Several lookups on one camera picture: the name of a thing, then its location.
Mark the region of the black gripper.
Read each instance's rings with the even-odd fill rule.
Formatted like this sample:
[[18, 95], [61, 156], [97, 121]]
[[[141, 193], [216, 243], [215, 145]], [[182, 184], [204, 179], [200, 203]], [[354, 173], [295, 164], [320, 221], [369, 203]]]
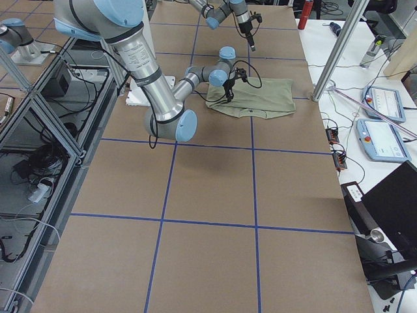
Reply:
[[255, 42], [253, 39], [253, 25], [252, 21], [256, 20], [260, 24], [263, 19], [260, 13], [246, 11], [237, 16], [237, 23], [240, 29], [240, 32], [247, 38], [248, 45], [252, 52], [256, 50]]
[[244, 83], [248, 83], [247, 72], [243, 68], [235, 68], [232, 73], [229, 74], [229, 77], [223, 83], [222, 87], [225, 91], [225, 97], [227, 102], [233, 100], [233, 86], [237, 80], [242, 80]]

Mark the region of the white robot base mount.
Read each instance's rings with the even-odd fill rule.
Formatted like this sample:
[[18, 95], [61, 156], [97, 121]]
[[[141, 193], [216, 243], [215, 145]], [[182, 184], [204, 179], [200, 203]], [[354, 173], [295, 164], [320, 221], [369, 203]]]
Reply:
[[151, 77], [151, 80], [145, 84], [143, 82], [141, 85], [137, 84], [137, 81], [132, 78], [130, 81], [130, 91], [126, 98], [127, 106], [147, 106], [151, 104], [147, 98], [147, 95], [150, 95], [150, 87], [160, 87], [162, 84], [160, 80], [164, 80], [165, 84], [168, 86], [169, 90], [172, 90], [175, 84], [174, 76], [166, 76], [161, 70], [159, 74], [156, 74], [155, 77]]

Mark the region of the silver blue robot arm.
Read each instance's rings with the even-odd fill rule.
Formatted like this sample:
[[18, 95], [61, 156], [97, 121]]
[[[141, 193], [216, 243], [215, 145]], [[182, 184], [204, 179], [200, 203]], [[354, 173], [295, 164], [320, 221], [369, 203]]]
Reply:
[[211, 29], [219, 28], [224, 20], [232, 16], [238, 34], [246, 40], [252, 52], [256, 50], [254, 36], [263, 18], [260, 13], [250, 12], [245, 1], [221, 1], [218, 7], [214, 7], [208, 1], [190, 0], [188, 2], [200, 13]]
[[193, 138], [197, 115], [185, 108], [184, 101], [200, 83], [222, 87], [231, 101], [235, 81], [248, 80], [245, 70], [235, 66], [234, 48], [225, 46], [215, 65], [190, 67], [170, 87], [143, 34], [142, 1], [55, 1], [54, 11], [59, 32], [88, 41], [104, 40], [120, 55], [125, 71], [149, 101], [145, 128], [156, 139], [187, 142]]

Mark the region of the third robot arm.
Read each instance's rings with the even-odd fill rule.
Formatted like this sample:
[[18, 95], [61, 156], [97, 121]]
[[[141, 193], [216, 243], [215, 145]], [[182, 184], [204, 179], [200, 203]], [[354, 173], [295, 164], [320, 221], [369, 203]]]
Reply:
[[1, 48], [7, 54], [15, 52], [19, 47], [30, 45], [33, 41], [21, 19], [8, 18], [1, 21]]

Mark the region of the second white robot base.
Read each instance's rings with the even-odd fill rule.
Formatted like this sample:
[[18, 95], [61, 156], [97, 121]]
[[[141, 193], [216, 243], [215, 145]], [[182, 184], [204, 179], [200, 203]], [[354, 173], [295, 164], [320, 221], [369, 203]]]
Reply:
[[51, 51], [54, 50], [54, 44], [33, 41], [26, 46], [18, 46], [11, 59], [17, 65], [42, 65]]

